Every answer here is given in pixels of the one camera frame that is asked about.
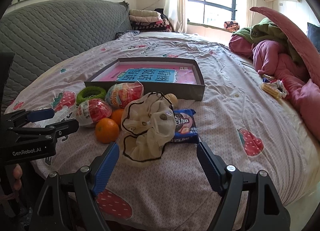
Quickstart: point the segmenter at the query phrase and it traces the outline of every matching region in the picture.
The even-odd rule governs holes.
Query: orange fruit
[[[117,109],[113,111],[110,116],[110,118],[114,120],[118,124],[118,126],[121,125],[121,118],[122,118],[123,111],[124,109]]]
[[[119,136],[119,132],[119,126],[110,118],[101,119],[95,129],[97,140],[104,144],[115,142]]]

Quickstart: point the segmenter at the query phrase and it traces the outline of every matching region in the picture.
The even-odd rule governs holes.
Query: window sill
[[[225,32],[228,32],[228,33],[231,33],[230,31],[224,29],[224,28],[219,28],[219,27],[215,27],[215,26],[211,26],[211,25],[207,25],[207,24],[198,24],[198,23],[192,23],[192,22],[188,22],[189,25],[195,25],[195,26],[202,26],[202,27],[205,27],[205,28],[211,28],[211,29],[216,29],[216,30],[221,30],[221,31],[225,31]]]

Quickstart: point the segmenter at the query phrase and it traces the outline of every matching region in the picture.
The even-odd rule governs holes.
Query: gray quilted headboard
[[[103,0],[52,0],[19,8],[0,20],[0,52],[16,55],[4,88],[3,113],[42,73],[132,30],[129,5]]]

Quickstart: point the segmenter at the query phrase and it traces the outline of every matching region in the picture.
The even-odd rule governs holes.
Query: box
[[[164,57],[119,58],[84,84],[108,91],[114,84],[135,81],[143,84],[144,94],[172,93],[186,100],[201,101],[205,89],[203,76],[195,60]]]

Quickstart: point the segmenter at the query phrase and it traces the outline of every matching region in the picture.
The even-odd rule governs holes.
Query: green fuzzy ring
[[[82,102],[85,102],[86,100],[90,99],[104,100],[106,94],[107,92],[103,88],[96,86],[86,87],[77,95],[77,106],[80,105]]]

